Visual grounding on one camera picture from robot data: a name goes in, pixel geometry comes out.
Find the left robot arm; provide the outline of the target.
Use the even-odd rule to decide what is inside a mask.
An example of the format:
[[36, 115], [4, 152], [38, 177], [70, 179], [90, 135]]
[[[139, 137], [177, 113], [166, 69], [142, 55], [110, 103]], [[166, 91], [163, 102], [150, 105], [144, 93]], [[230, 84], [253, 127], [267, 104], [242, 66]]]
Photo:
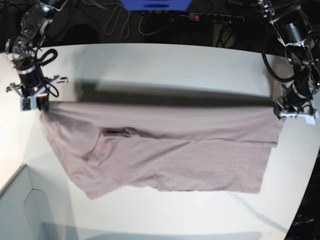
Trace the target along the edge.
[[[281, 92], [274, 102], [277, 119], [302, 117], [307, 124], [315, 124], [319, 112], [314, 108], [313, 96], [320, 90], [320, 63], [314, 57], [313, 31], [309, 17], [300, 0], [259, 0], [259, 12], [272, 26], [262, 45], [261, 55], [269, 74], [281, 83]], [[271, 68], [266, 50], [276, 36], [284, 47], [284, 54], [292, 66], [293, 76], [279, 77]]]

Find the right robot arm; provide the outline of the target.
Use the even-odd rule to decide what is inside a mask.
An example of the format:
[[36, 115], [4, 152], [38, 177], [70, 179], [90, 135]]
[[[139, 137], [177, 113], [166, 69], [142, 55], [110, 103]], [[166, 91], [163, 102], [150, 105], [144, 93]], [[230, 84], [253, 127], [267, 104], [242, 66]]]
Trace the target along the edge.
[[53, 22], [52, 15], [63, 9], [66, 0], [38, 0], [24, 14], [21, 20], [21, 31], [15, 40], [8, 40], [5, 55], [16, 71], [20, 83], [10, 83], [6, 92], [15, 92], [19, 96], [20, 110], [40, 110], [47, 112], [50, 107], [49, 97], [59, 96], [55, 87], [57, 83], [66, 83], [68, 78], [55, 75], [45, 77], [42, 67], [58, 57], [55, 49], [49, 49], [38, 57], [38, 51], [46, 39], [46, 28]]

